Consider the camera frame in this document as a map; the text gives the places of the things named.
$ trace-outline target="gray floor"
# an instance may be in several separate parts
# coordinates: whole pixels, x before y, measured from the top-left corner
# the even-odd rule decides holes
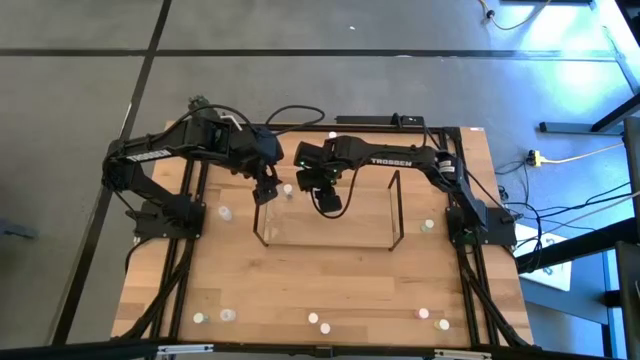
[[[489,3],[504,24],[532,8]],[[160,5],[159,0],[5,0],[0,2],[0,48],[146,48]],[[183,0],[174,1],[160,47],[609,49],[604,20],[588,6],[552,5],[513,32],[485,27],[482,16],[475,0]],[[141,62],[137,57],[0,57],[0,151],[5,154],[0,217],[41,233],[35,241],[0,241],[0,348],[47,341],[99,188],[101,157],[118,136]],[[400,112],[424,115],[432,126],[481,126],[495,165],[529,149],[564,158],[619,141],[542,135],[535,127],[540,121],[593,122],[632,95],[611,61],[156,58],[133,135],[160,131],[198,93],[237,107],[254,121],[300,103],[325,109],[329,119]],[[304,119],[292,113],[282,121]],[[522,199],[521,176],[500,179],[512,199]],[[582,202],[627,177],[622,148],[544,166],[530,171],[530,202],[536,207]],[[72,329],[74,342],[109,336],[132,238],[132,222],[123,212],[114,201]],[[630,204],[623,204],[577,225],[605,226],[631,214]],[[602,351],[572,335],[575,329],[593,328],[588,333],[599,340],[599,326],[534,305],[528,310],[535,340],[543,347]]]

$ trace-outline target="wooden tabletop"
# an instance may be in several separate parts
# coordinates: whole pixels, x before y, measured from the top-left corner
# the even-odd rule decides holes
[[[485,133],[463,128],[463,147],[469,170],[498,198],[496,179]],[[349,133],[370,143],[420,144],[419,134]],[[283,183],[294,185],[293,156],[300,141],[322,144],[323,132],[292,132],[281,137],[285,158],[277,171]],[[178,192],[184,160],[156,163],[153,179]],[[344,219],[327,220],[315,213],[308,195],[281,195],[270,209],[265,228],[273,244],[264,247],[252,232],[254,183],[228,170],[211,167],[204,201],[206,223],[196,242],[179,338],[185,341],[448,346],[470,345],[460,275],[447,236],[444,209],[447,196],[412,169],[401,169],[405,238],[389,252],[393,215],[387,186],[396,169],[367,166],[360,170],[352,204]],[[346,201],[351,171],[344,173],[337,191]],[[192,192],[198,171],[194,171]],[[477,198],[489,198],[472,184]],[[227,206],[225,221],[218,207]],[[432,219],[424,233],[420,226]],[[158,290],[167,249],[166,240],[152,241],[133,255],[113,326],[113,335],[128,330]],[[497,246],[484,246],[492,298],[505,318],[525,340],[532,342],[529,322],[513,259]],[[236,311],[223,322],[222,309]],[[414,312],[427,308],[430,317]],[[172,300],[162,333],[168,331]],[[193,322],[202,312],[209,321]],[[307,321],[310,312],[331,325],[322,335]],[[488,342],[482,306],[476,299],[480,337]],[[437,330],[434,322],[447,319],[451,328]]]

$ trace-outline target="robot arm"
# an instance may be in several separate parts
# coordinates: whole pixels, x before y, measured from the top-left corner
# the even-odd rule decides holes
[[[364,165],[405,167],[419,170],[441,191],[451,194],[464,214],[466,228],[487,230],[487,207],[474,198],[464,177],[462,160],[431,147],[369,144],[352,136],[327,139],[322,147],[305,142],[298,146],[294,165],[300,190],[312,192],[323,212],[342,208],[333,186],[344,170]]]
[[[115,140],[103,162],[102,183],[112,191],[129,190],[144,198],[141,211],[128,212],[140,237],[193,237],[200,234],[204,209],[188,195],[172,194],[147,177],[141,164],[180,156],[206,161],[256,180],[253,197],[264,204],[277,196],[274,165],[283,158],[277,138],[264,127],[240,127],[220,117],[203,97],[190,101],[189,113],[166,131],[131,140]]]

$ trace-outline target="white cable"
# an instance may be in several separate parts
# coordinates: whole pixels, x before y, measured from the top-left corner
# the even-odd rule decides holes
[[[544,235],[544,234],[548,234],[548,233],[551,233],[551,232],[554,232],[554,231],[556,231],[556,230],[560,229],[561,227],[564,227],[565,225],[569,225],[569,224],[571,224],[572,222],[576,222],[576,221],[578,221],[578,220],[580,220],[580,219],[584,219],[584,218],[586,218],[587,216],[591,216],[591,215],[596,214],[596,213],[599,213],[599,212],[601,212],[601,211],[603,211],[603,210],[607,210],[607,209],[609,209],[609,208],[612,208],[612,207],[614,207],[614,206],[616,206],[616,205],[618,205],[618,204],[620,204],[620,203],[623,203],[623,202],[625,202],[625,201],[627,201],[627,200],[629,200],[629,199],[632,199],[632,198],[634,198],[634,197],[636,197],[636,196],[638,196],[638,195],[640,195],[640,191],[636,191],[635,193],[633,193],[633,194],[631,194],[631,195],[629,195],[629,196],[626,196],[626,197],[624,197],[624,198],[622,198],[622,199],[620,199],[620,200],[618,200],[618,201],[614,202],[613,204],[609,204],[609,205],[607,205],[607,206],[605,206],[605,207],[603,207],[603,208],[600,208],[600,209],[594,210],[594,211],[592,211],[592,212],[590,212],[590,213],[586,213],[586,214],[584,214],[584,215],[578,216],[577,218],[575,218],[575,219],[573,219],[573,220],[570,220],[570,221],[567,221],[567,222],[565,222],[565,223],[563,223],[563,224],[561,224],[561,225],[558,225],[558,226],[556,226],[555,228],[553,228],[553,229],[551,229],[551,230],[549,230],[549,231],[545,231],[544,233],[542,233],[542,235]]]
[[[231,121],[233,121],[233,123],[236,125],[238,130],[242,131],[242,126],[240,126],[240,124],[238,123],[238,120],[236,120],[236,118],[234,118],[233,115],[222,115],[220,116],[220,119],[231,119]]]
[[[547,164],[563,164],[563,163],[567,163],[569,161],[580,160],[582,158],[586,158],[587,156],[591,156],[591,155],[594,155],[594,154],[597,154],[597,153],[601,153],[603,151],[611,150],[611,149],[617,148],[618,146],[622,146],[622,145],[624,145],[624,143],[617,143],[617,144],[613,144],[611,146],[607,146],[607,147],[602,148],[602,149],[598,149],[598,150],[592,151],[590,153],[586,153],[586,154],[583,154],[583,155],[578,155],[578,156],[574,156],[574,157],[571,157],[571,158],[568,158],[568,159],[562,159],[562,160],[549,160],[549,159],[545,158],[544,156],[540,156],[540,162],[542,164],[545,164],[545,163],[547,163]]]
[[[484,9],[484,13],[485,16],[488,15],[489,11],[492,11],[491,9],[489,9],[489,5],[487,5],[487,2],[485,0],[478,0],[480,1],[480,4],[482,4],[482,8]],[[526,19],[524,19],[522,22],[513,25],[513,26],[509,26],[509,27],[503,27],[500,26],[496,20],[494,19],[495,17],[495,11],[493,11],[494,15],[490,15],[489,19],[491,19],[491,22],[493,22],[493,25],[495,25],[498,29],[500,30],[513,30],[515,28],[517,28],[518,26],[524,25],[527,22],[529,22],[531,19],[533,19],[536,15],[540,14],[540,12],[542,10],[544,10],[545,7],[547,7],[547,5],[549,5],[549,3],[551,2],[551,0],[547,0],[547,2],[544,3],[544,5],[542,5],[538,10],[535,10],[534,12],[532,12],[531,14],[529,14],[529,16],[527,16]]]

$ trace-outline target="black mounting plate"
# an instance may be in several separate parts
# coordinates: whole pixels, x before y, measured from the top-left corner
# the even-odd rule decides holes
[[[462,229],[462,209],[459,207],[448,207],[446,210],[447,227],[449,229],[449,241],[454,245],[476,245],[476,239],[465,239],[462,236],[455,235],[461,233]],[[487,232],[478,234],[478,240],[481,245],[508,245],[516,244],[516,233],[513,223],[504,224],[503,219],[508,219],[509,213],[501,208],[487,209]]]
[[[190,221],[187,226],[181,226],[167,218],[158,205],[145,201],[140,209],[140,213],[144,215],[138,215],[133,233],[143,239],[197,239],[202,234],[206,208],[205,203],[192,202],[189,206]]]

